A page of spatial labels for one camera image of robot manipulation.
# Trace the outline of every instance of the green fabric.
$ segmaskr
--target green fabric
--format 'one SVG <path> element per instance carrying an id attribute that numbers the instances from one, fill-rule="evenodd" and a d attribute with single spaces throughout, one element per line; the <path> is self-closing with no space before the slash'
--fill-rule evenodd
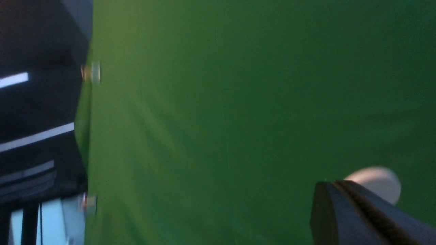
<path id="1" fill-rule="evenodd" d="M 311 244 L 315 183 L 368 166 L 436 225 L 434 26 L 429 0 L 94 0 L 86 244 Z"/>

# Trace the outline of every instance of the metal pole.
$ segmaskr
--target metal pole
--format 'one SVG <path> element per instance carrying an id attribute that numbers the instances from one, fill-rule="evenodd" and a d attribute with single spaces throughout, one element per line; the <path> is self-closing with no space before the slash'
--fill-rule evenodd
<path id="1" fill-rule="evenodd" d="M 23 227 L 21 230 L 21 245 L 36 245 L 38 230 L 38 204 L 23 208 Z"/>
<path id="2" fill-rule="evenodd" d="M 9 211 L 0 211 L 0 245 L 9 245 L 10 215 Z"/>

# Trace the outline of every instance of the white light strip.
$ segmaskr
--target white light strip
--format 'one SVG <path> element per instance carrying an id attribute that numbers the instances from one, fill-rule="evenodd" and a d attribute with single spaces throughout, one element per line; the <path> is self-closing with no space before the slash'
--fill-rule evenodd
<path id="1" fill-rule="evenodd" d="M 17 83 L 29 81 L 29 73 L 20 73 L 13 76 L 5 77 L 0 79 L 0 88 L 11 86 Z"/>
<path id="2" fill-rule="evenodd" d="M 45 140 L 45 139 L 54 137 L 56 135 L 60 135 L 60 134 L 67 133 L 70 131 L 74 131 L 74 123 L 73 122 L 66 124 L 66 125 L 63 125 L 63 126 L 60 126 L 60 127 L 57 127 L 57 128 L 54 128 L 54 129 L 50 129 L 50 130 L 41 132 L 41 133 L 37 133 L 37 134 L 31 135 L 31 136 L 28 136 L 25 138 L 21 138 L 18 140 L 13 140 L 10 142 L 0 144 L 0 153 L 7 151 L 7 150 L 17 148 L 17 147 L 29 145 L 29 144 L 32 144 L 32 143 L 35 143 L 35 142 L 38 142 L 41 140 Z"/>
<path id="3" fill-rule="evenodd" d="M 47 170 L 54 168 L 54 167 L 55 167 L 55 161 L 51 160 L 49 162 L 43 163 L 43 164 L 38 165 L 38 166 L 33 167 L 33 168 L 25 169 L 23 171 L 15 172 L 12 174 L 7 174 L 7 175 L 0 177 L 0 185 L 7 183 L 7 182 L 19 180 L 21 178 L 26 178 L 26 177 L 29 177 L 32 175 L 36 175 L 36 174 L 42 173 L 42 172 L 47 171 Z"/>

